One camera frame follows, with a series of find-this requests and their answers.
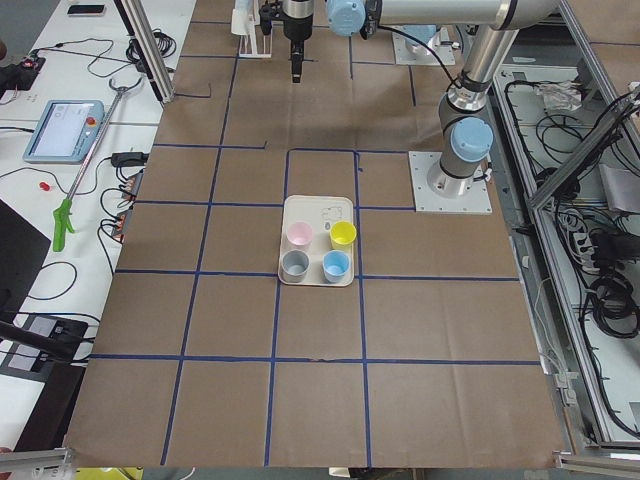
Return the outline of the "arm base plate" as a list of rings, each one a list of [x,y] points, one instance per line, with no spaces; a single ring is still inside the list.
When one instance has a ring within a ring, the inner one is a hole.
[[[419,213],[489,215],[491,201],[485,180],[436,179],[440,152],[408,153],[415,210]]]
[[[435,56],[421,45],[413,45],[406,37],[392,34],[395,63],[398,65],[438,66]],[[427,42],[427,45],[439,56],[445,66],[456,64],[455,52],[448,31],[441,28]]]

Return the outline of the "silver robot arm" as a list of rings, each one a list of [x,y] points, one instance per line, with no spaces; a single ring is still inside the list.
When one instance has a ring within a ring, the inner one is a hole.
[[[436,49],[441,45],[441,29],[440,25],[403,25],[402,30],[414,40],[405,38],[405,44],[408,48],[420,47],[418,40],[427,44],[430,48]]]
[[[557,1],[327,1],[327,21],[339,36],[364,38],[392,25],[473,24],[479,27],[461,72],[439,105],[444,148],[427,174],[434,193],[465,195],[493,143],[480,118],[487,91],[519,30],[551,14]]]

